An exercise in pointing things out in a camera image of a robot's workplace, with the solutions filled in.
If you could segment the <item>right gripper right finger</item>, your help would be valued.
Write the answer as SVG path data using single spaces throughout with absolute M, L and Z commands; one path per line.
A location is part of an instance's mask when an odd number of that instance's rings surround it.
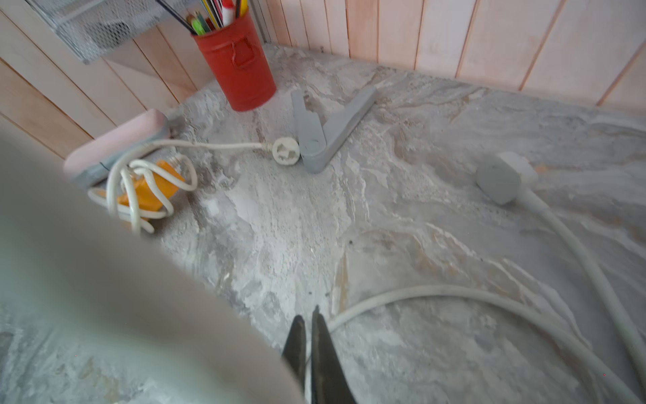
M 356 404 L 319 306 L 312 314 L 311 402 Z

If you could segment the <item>yellow power strip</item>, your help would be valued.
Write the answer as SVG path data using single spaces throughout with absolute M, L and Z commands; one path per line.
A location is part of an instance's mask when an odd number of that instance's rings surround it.
M 193 190 L 193 180 L 186 181 L 180 173 L 178 160 L 160 160 L 150 163 L 144 160 L 133 161 L 132 171 L 134 191 L 142 216 L 146 219 L 161 218 L 173 214 L 171 198 L 179 190 Z

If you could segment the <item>white power strip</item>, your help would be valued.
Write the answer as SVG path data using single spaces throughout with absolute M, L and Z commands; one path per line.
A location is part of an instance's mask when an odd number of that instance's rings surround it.
M 1 296 L 206 403 L 301 403 L 228 304 L 49 164 L 1 140 Z

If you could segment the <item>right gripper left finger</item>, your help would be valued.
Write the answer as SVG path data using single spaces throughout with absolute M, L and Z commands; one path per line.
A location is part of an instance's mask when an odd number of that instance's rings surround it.
M 304 391 L 306 382 L 306 324 L 301 315 L 294 317 L 282 352 L 282 359 Z

